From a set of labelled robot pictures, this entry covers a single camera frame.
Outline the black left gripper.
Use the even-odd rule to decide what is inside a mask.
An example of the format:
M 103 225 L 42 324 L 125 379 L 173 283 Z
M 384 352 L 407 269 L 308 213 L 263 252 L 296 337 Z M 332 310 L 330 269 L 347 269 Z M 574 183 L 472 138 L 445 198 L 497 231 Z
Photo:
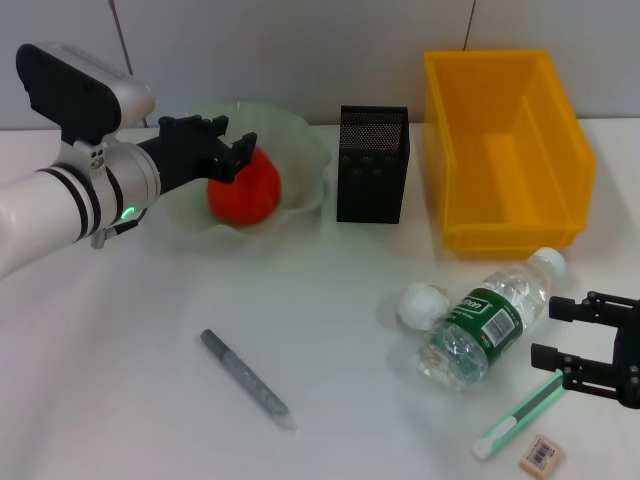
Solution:
M 227 145 L 220 140 L 226 134 L 229 119 L 199 115 L 159 119 L 156 137 L 138 143 L 153 161 L 160 179 L 160 192 L 168 193 L 198 178 L 233 183 L 252 160 L 257 134 L 249 132 Z

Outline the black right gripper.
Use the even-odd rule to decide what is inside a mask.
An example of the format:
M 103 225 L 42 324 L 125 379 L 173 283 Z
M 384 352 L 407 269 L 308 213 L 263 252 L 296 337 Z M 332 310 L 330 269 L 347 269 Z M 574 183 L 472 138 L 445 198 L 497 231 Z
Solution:
M 580 302 L 552 296 L 548 314 L 554 320 L 618 328 L 613 352 L 615 369 L 611 364 L 536 343 L 530 349 L 531 366 L 560 372 L 565 390 L 608 399 L 616 399 L 618 395 L 624 407 L 640 408 L 640 300 L 595 291 L 588 292 Z

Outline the red round fruit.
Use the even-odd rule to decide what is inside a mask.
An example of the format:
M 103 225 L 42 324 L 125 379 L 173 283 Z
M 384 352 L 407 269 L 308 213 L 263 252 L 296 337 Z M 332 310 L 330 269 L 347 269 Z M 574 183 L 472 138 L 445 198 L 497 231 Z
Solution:
M 236 227 L 256 225 L 269 217 L 280 202 L 280 175 L 269 156 L 256 147 L 250 163 L 233 183 L 209 180 L 206 196 L 211 213 L 222 223 Z

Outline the clear water bottle green label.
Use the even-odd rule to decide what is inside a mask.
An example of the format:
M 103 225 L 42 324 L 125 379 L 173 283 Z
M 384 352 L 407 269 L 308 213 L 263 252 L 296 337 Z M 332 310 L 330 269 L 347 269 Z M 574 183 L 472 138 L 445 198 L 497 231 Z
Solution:
M 564 256 L 544 247 L 490 274 L 427 330 L 421 372 L 452 391 L 478 384 L 540 319 L 566 270 Z

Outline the white paper ball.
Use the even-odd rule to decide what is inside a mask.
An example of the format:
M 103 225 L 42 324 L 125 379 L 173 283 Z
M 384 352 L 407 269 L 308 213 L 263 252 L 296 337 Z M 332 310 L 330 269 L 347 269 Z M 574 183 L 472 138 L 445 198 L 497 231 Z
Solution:
M 397 319 L 406 327 L 429 330 L 450 308 L 446 291 L 424 282 L 407 287 L 397 308 Z

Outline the translucent wavy glass fruit plate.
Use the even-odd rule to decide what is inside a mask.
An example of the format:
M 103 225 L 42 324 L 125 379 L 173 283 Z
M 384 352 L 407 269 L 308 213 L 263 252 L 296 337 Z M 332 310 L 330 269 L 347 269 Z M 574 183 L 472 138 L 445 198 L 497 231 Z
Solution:
M 299 215 L 320 209 L 325 169 L 331 154 L 311 126 L 299 115 L 264 102 L 226 102 L 194 111 L 204 118 L 229 118 L 227 143 L 257 134 L 257 146 L 268 156 L 281 180 L 275 211 L 254 226 L 231 226 L 209 209 L 205 179 L 198 179 L 162 196 L 142 222 L 149 242 L 162 249 L 213 255 L 226 248 L 269 238 Z

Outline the mint green utility knife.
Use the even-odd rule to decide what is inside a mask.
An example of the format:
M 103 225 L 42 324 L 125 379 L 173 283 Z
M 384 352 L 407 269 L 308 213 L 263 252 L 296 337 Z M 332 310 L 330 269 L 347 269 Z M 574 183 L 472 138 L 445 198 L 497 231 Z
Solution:
M 561 371 L 556 371 L 528 398 L 486 430 L 471 446 L 471 455 L 478 461 L 490 458 L 563 393 L 563 375 Z

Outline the beige eraser with barcode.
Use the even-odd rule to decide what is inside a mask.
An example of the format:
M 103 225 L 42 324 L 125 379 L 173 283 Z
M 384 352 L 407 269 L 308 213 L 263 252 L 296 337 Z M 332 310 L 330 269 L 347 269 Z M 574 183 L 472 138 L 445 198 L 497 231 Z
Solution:
M 535 480 L 547 480 L 563 458 L 562 448 L 549 438 L 537 435 L 520 459 L 519 467 Z

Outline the black mesh pen holder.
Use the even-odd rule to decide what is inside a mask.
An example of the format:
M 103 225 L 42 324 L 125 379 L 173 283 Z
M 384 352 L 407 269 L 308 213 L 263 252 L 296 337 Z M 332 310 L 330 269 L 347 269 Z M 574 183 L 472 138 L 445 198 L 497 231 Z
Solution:
M 397 224 L 409 156 L 407 108 L 342 106 L 336 219 Z

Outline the grey marker pen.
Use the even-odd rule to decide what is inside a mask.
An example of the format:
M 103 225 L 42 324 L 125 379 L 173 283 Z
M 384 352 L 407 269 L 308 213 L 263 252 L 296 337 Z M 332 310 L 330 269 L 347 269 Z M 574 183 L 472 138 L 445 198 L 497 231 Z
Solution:
M 281 429 L 296 429 L 289 407 L 216 334 L 206 329 L 200 334 L 200 339 L 222 367 Z

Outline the yellow plastic storage bin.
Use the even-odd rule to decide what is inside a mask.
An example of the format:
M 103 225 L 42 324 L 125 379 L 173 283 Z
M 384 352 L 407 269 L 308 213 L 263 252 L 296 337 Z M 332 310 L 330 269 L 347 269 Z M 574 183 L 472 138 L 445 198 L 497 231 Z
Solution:
M 444 249 L 517 259 L 587 225 L 596 160 L 543 50 L 431 51 L 424 152 Z

